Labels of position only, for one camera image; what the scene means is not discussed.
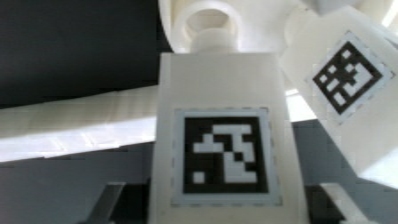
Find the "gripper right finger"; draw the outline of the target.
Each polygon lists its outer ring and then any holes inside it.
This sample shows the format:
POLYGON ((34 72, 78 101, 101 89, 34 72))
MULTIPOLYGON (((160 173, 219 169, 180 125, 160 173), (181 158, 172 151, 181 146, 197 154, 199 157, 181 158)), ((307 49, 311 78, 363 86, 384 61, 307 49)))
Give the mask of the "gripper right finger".
POLYGON ((306 186, 311 224, 380 224, 373 221, 338 183, 306 186))

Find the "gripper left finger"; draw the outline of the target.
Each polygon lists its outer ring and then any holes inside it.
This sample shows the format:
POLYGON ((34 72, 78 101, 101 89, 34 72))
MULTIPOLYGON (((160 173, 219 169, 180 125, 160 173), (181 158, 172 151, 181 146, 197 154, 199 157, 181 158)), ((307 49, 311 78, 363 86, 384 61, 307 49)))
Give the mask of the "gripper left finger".
POLYGON ((146 184, 110 182, 89 217, 78 224, 148 224, 148 198, 146 184))

